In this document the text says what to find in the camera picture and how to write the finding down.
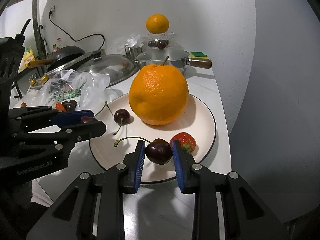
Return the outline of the orange on glass stand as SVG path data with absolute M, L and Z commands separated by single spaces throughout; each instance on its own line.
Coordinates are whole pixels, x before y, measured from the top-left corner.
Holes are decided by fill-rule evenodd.
M 152 34 L 162 34 L 170 27 L 169 20 L 162 14 L 154 14 L 146 20 L 146 28 Z

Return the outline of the red strawberry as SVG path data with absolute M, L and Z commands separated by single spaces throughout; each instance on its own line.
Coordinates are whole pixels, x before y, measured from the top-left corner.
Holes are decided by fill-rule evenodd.
M 66 112 L 64 105 L 60 102 L 57 102 L 55 105 L 55 109 L 61 112 Z
M 195 151 L 196 140 L 189 133 L 181 132 L 173 136 L 169 142 L 171 147 L 175 140 L 178 140 L 180 142 L 180 145 L 184 152 L 191 154 Z

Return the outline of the clear bottle red label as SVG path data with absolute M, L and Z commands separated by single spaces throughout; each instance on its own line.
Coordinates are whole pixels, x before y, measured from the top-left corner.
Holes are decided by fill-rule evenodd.
M 61 38 L 57 39 L 56 50 L 60 50 L 62 48 L 62 40 Z

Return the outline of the large steel domed lid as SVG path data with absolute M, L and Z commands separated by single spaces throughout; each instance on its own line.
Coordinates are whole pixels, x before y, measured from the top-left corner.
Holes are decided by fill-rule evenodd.
M 102 55 L 101 51 L 94 51 L 92 58 L 81 65 L 77 72 L 98 73 L 109 76 L 110 85 L 116 85 L 138 72 L 138 63 L 128 59 L 125 55 Z

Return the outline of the dark cherry on bag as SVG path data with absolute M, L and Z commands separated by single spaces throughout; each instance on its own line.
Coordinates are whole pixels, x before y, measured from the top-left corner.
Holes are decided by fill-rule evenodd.
M 68 101 L 64 101 L 64 102 L 62 103 L 62 105 L 63 105 L 65 108 L 68 106 L 68 104 L 69 104 Z
M 68 113 L 74 112 L 75 111 L 75 106 L 72 103 L 69 103 L 66 105 L 66 111 Z
M 77 104 L 78 104 L 78 103 L 77 103 L 75 100 L 73 100 L 73 99 L 70 100 L 69 103 L 72 104 L 74 107 L 76 107 Z

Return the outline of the glass fruit stand with cherries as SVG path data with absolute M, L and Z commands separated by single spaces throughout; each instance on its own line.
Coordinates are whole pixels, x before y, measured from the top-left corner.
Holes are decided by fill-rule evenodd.
M 177 37 L 175 33 L 149 34 L 147 38 L 149 48 L 171 48 L 177 46 Z

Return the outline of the steel cups in plastic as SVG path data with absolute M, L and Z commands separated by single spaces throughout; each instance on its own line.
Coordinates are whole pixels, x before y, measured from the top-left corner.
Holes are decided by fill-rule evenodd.
M 120 37 L 117 41 L 117 52 L 126 57 L 136 60 L 137 56 L 146 51 L 148 39 L 138 34 Z

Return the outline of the white round plate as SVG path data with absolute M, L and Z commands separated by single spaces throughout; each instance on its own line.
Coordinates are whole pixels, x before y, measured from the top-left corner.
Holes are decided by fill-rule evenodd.
M 119 127 L 113 118 L 113 114 L 119 109 L 126 109 L 131 116 L 130 123 L 124 127 Z M 196 141 L 192 155 L 197 163 L 208 155 L 216 138 L 216 122 L 212 112 L 193 95 L 189 96 L 183 115 L 168 125 L 151 126 L 142 122 L 129 106 L 127 94 L 113 100 L 98 114 L 97 120 L 106 125 L 106 132 L 91 139 L 89 146 L 95 160 L 106 170 L 120 163 L 126 154 L 132 153 L 139 137 L 148 141 L 156 138 L 170 141 L 176 134 L 186 132 Z

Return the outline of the clear printed plastic bag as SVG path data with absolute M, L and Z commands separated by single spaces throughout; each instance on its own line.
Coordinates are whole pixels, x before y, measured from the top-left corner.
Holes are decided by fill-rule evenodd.
M 41 89 L 30 89 L 16 106 L 25 103 L 28 107 L 55 107 L 57 102 L 73 99 L 77 102 L 76 110 L 89 109 L 97 113 L 105 102 L 110 103 L 119 97 L 109 84 L 110 78 L 107 75 L 63 70 L 49 79 Z

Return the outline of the small steel saucepan with lid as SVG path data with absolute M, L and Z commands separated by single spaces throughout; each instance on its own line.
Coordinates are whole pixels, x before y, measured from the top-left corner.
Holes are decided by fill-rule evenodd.
M 141 68 L 150 65 L 170 65 L 177 68 L 182 74 L 187 66 L 209 69 L 212 67 L 210 59 L 195 59 L 189 56 L 189 52 L 180 48 L 148 49 L 137 56 Z

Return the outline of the dark cherry with stem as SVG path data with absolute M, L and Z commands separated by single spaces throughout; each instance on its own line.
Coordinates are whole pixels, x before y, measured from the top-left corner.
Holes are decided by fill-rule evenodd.
M 114 147 L 125 139 L 139 139 L 148 142 L 149 144 L 145 147 L 145 156 L 153 163 L 158 165 L 165 165 L 172 158 L 172 149 L 168 142 L 163 139 L 155 139 L 153 141 L 146 140 L 142 137 L 124 137 L 114 142 Z

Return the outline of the large orange with stem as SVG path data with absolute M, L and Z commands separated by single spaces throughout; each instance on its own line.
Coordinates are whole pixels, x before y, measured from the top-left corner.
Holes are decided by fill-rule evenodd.
M 129 105 L 142 122 L 163 126 L 177 120 L 188 104 L 189 88 L 174 66 L 149 64 L 131 83 Z

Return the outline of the yellow detergent bottle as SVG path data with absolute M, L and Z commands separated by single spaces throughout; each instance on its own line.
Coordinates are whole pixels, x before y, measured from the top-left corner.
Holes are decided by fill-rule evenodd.
M 22 61 L 20 63 L 20 67 L 18 73 L 22 72 L 26 68 L 28 68 L 28 63 L 31 61 L 35 61 L 35 55 L 31 47 L 25 49 L 25 52 L 22 57 Z

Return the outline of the green yellow sponge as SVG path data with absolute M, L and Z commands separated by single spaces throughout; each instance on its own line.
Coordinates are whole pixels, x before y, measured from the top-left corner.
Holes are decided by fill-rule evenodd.
M 191 51 L 189 56 L 195 59 L 208 59 L 208 56 L 201 51 Z

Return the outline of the silver induction cooker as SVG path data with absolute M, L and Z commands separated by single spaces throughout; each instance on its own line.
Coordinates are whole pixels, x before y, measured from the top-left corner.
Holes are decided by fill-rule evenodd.
M 40 87 L 49 79 L 52 78 L 56 73 L 59 73 L 62 70 L 77 70 L 81 65 L 83 65 L 84 63 L 86 63 L 88 60 L 90 60 L 92 58 L 91 54 L 93 53 L 93 51 L 91 52 L 87 52 L 84 55 L 78 57 L 77 59 L 72 60 L 69 63 L 66 63 L 60 67 L 57 67 L 54 70 L 51 71 L 45 71 L 43 75 L 41 75 L 38 78 L 35 77 L 31 77 L 30 79 L 30 89 L 40 89 Z

